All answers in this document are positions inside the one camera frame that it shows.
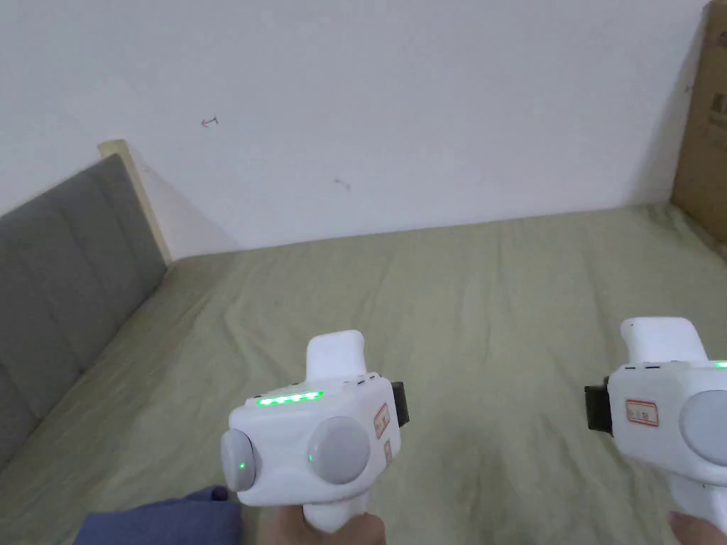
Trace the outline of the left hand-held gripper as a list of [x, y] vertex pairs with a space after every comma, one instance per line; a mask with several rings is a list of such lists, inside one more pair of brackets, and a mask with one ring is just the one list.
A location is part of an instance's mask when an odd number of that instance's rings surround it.
[[410, 415], [403, 384], [368, 370], [364, 346], [357, 330], [312, 338], [302, 382], [250, 397], [230, 414], [222, 468], [244, 505], [299, 505], [326, 533], [366, 511]]

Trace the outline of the person's right hand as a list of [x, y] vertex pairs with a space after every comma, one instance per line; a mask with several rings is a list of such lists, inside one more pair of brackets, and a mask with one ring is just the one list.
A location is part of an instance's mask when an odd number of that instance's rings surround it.
[[726, 534], [705, 519], [670, 512], [669, 526], [682, 545], [726, 545]]

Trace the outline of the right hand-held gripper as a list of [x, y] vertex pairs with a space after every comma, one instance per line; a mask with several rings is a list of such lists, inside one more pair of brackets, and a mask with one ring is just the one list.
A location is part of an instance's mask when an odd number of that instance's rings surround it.
[[667, 478], [678, 508], [726, 520], [726, 361], [710, 360], [684, 317], [621, 325], [628, 359], [584, 389], [588, 428]]

